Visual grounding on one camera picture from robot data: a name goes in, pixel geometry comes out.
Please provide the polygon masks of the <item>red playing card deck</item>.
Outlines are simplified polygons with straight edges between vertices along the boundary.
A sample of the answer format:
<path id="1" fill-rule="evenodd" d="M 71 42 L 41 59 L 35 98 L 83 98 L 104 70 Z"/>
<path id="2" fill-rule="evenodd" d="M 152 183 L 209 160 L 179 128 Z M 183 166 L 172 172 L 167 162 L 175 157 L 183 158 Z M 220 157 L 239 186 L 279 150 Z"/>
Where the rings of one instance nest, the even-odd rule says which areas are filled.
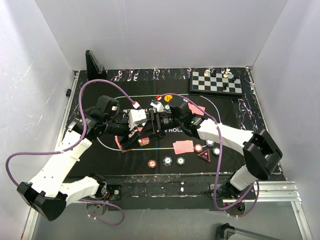
<path id="1" fill-rule="evenodd" d="M 138 149 L 150 143 L 149 137 L 142 137 L 142 127 L 136 127 L 128 136 L 115 136 L 115 142 L 121 152 L 127 152 L 133 149 Z"/>

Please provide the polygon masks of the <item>red poker chip stack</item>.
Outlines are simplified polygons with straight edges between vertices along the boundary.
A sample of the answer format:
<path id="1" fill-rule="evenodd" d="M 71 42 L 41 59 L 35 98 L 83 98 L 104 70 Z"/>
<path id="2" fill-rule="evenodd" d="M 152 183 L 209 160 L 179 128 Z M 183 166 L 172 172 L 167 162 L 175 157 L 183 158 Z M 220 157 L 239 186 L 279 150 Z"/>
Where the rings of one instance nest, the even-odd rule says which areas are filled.
<path id="1" fill-rule="evenodd" d="M 150 159 L 147 163 L 147 166 L 151 169 L 155 168 L 157 166 L 157 162 L 153 159 Z"/>

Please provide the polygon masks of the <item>yellow dealer button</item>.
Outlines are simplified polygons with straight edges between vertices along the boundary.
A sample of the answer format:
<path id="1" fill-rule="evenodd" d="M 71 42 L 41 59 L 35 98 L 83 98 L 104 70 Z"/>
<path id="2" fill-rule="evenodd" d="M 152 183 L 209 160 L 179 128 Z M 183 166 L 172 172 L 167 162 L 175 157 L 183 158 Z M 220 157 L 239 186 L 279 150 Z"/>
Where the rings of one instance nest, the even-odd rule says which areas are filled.
<path id="1" fill-rule="evenodd" d="M 171 94 L 167 94 L 163 97 L 163 99 L 166 101 L 166 102 L 170 102 L 170 100 L 173 98 L 173 96 Z"/>

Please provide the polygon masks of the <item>red backed card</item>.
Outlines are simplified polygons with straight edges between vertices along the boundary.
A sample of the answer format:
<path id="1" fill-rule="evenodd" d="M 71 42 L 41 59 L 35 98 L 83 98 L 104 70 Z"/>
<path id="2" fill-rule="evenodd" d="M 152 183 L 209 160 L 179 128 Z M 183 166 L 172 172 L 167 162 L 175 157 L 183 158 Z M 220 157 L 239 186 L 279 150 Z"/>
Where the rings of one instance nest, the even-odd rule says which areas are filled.
<path id="1" fill-rule="evenodd" d="M 196 114 L 196 115 L 200 115 L 200 116 L 204 115 L 204 111 L 206 109 L 204 106 L 197 107 L 196 105 L 194 105 L 190 102 L 188 103 L 188 107 L 191 110 L 192 114 Z"/>
<path id="2" fill-rule="evenodd" d="M 188 149 L 185 141 L 176 141 L 172 144 L 172 146 L 176 155 L 183 154 L 186 152 L 186 149 Z"/>
<path id="3" fill-rule="evenodd" d="M 176 141 L 172 145 L 176 155 L 194 152 L 194 143 L 192 140 Z"/>

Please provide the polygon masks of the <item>green poker chip stack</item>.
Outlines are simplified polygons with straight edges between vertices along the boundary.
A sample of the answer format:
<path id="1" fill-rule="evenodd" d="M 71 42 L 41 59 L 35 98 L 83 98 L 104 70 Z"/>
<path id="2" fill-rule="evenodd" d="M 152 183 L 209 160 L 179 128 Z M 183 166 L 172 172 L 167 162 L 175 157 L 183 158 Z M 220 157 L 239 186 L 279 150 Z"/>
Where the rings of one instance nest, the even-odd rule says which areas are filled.
<path id="1" fill-rule="evenodd" d="M 180 166 L 184 165 L 185 164 L 185 159 L 183 157 L 178 157 L 176 159 L 176 163 Z"/>

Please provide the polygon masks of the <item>black triangular all-in marker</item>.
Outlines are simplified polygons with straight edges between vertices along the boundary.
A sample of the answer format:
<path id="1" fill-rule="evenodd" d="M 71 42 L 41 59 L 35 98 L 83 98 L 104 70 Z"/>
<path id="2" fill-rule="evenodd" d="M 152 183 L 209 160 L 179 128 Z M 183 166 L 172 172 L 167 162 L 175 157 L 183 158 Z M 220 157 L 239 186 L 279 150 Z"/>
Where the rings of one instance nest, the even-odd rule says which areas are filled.
<path id="1" fill-rule="evenodd" d="M 203 152 L 200 152 L 198 155 L 197 155 L 199 158 L 207 161 L 208 163 L 211 162 L 211 158 L 210 158 L 210 151 L 209 149 L 207 150 L 204 150 Z"/>

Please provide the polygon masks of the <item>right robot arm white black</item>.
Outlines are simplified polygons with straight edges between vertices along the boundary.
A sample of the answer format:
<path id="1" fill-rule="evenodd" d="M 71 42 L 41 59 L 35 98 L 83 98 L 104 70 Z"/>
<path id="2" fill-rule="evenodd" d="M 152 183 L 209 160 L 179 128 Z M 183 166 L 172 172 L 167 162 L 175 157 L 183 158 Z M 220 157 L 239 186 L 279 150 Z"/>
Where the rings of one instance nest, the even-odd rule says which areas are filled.
<path id="1" fill-rule="evenodd" d="M 237 199 L 256 181 L 270 178 L 283 153 L 269 132 L 262 128 L 258 131 L 241 130 L 222 123 L 204 112 L 193 113 L 187 98 L 171 105 L 171 112 L 165 112 L 161 102 L 153 100 L 152 109 L 146 114 L 138 110 L 136 125 L 143 125 L 142 132 L 151 132 L 162 136 L 166 128 L 181 127 L 183 132 L 193 138 L 219 143 L 219 151 L 225 147 L 232 149 L 244 157 L 245 164 L 240 167 L 222 186 L 214 186 L 214 195 Z"/>

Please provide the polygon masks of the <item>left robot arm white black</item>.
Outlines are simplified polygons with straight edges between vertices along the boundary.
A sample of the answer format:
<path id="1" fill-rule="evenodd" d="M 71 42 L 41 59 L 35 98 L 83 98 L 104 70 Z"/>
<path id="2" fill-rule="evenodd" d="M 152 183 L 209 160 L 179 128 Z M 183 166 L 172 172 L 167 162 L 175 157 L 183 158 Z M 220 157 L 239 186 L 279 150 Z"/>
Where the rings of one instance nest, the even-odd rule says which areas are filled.
<path id="1" fill-rule="evenodd" d="M 119 101 L 103 95 L 94 107 L 79 109 L 80 116 L 68 127 L 58 151 L 52 153 L 45 166 L 29 182 L 21 182 L 17 192 L 23 200 L 48 221 L 56 220 L 65 208 L 86 197 L 103 200 L 108 195 L 106 180 L 89 174 L 64 184 L 66 176 L 94 140 L 104 134 L 127 136 L 137 125 L 140 105 L 132 101 L 129 118 L 118 122 Z"/>

